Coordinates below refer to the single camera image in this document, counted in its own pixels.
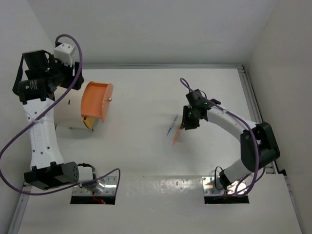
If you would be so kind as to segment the blue clear pen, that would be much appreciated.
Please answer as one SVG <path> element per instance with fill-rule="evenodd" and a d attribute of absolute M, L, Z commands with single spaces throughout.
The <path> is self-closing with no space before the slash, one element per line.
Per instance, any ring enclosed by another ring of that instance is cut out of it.
<path fill-rule="evenodd" d="M 174 117 L 174 120 L 172 121 L 172 123 L 171 123 L 171 125 L 170 125 L 170 127 L 169 127 L 169 129 L 168 129 L 168 131 L 167 131 L 167 133 L 166 133 L 166 136 L 168 136 L 168 134 L 169 134 L 170 131 L 172 130 L 172 128 L 173 128 L 173 126 L 174 126 L 174 124 L 175 124 L 175 122 L 176 122 L 176 120 L 177 120 L 177 117 L 178 117 L 178 115 L 176 115 L 176 116 Z"/>

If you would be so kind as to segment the orange clear pen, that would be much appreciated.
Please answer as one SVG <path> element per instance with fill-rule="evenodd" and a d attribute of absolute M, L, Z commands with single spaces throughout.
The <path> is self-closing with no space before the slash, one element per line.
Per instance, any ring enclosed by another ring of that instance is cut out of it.
<path fill-rule="evenodd" d="M 178 137 L 179 137 L 179 134 L 181 132 L 181 129 L 178 129 L 175 133 L 175 136 L 174 136 L 174 140 L 173 140 L 173 143 L 172 143 L 172 146 L 175 146 L 177 140 L 178 140 Z"/>

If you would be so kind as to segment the cylindrical beige drawer container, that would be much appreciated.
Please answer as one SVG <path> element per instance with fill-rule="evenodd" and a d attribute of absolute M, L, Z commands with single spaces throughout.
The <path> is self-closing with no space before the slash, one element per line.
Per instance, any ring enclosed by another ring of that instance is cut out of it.
<path fill-rule="evenodd" d="M 57 126 L 93 130 L 104 121 L 113 94 L 113 84 L 85 81 L 79 90 L 72 89 L 54 107 Z"/>

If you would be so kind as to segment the yellow clear pen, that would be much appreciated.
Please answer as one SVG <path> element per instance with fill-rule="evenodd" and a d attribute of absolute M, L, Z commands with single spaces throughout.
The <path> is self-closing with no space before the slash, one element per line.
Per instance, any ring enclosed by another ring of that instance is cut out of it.
<path fill-rule="evenodd" d="M 175 133 L 175 137 L 174 137 L 174 142 L 173 144 L 176 143 L 177 139 L 178 139 L 178 135 L 179 135 L 179 132 L 181 130 L 181 125 L 182 125 L 182 120 L 180 120 L 179 124 L 178 124 L 178 127 L 177 127 L 177 130 L 176 130 L 176 133 Z"/>

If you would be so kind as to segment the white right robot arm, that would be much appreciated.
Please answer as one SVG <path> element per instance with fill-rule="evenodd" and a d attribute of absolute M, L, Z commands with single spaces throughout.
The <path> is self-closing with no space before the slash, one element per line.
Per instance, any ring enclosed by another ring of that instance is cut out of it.
<path fill-rule="evenodd" d="M 186 99 L 188 105 L 183 106 L 181 129 L 196 129 L 203 119 L 221 127 L 240 143 L 240 159 L 219 174 L 219 184 L 223 189 L 280 157 L 269 123 L 256 123 L 238 117 L 221 107 L 218 100 L 204 99 L 199 89 L 189 92 Z"/>

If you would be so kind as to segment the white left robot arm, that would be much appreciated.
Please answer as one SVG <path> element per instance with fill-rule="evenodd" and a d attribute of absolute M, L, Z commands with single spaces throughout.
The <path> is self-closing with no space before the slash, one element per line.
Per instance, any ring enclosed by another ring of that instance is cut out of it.
<path fill-rule="evenodd" d="M 84 78 L 79 62 L 73 62 L 74 47 L 55 48 L 53 53 L 37 50 L 23 53 L 13 93 L 23 104 L 31 124 L 32 158 L 26 183 L 41 190 L 75 184 L 79 180 L 75 162 L 65 163 L 59 151 L 54 124 L 54 92 L 60 86 L 79 90 Z"/>

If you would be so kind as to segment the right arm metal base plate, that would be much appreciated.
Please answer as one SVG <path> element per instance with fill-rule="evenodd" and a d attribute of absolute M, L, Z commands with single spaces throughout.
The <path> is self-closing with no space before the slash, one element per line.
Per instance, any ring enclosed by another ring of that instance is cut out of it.
<path fill-rule="evenodd" d="M 247 191 L 247 185 L 245 181 L 239 184 L 239 181 L 235 181 L 231 185 L 227 186 L 226 189 L 223 188 L 219 182 L 219 176 L 203 176 L 202 186 L 204 195 L 207 197 L 217 197 L 225 195 L 242 195 Z"/>

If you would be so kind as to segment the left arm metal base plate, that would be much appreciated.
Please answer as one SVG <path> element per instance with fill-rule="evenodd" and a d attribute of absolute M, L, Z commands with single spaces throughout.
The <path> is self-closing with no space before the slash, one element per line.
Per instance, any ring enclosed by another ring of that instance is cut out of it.
<path fill-rule="evenodd" d="M 115 196 L 117 177 L 107 176 L 99 181 L 73 187 L 72 196 Z"/>

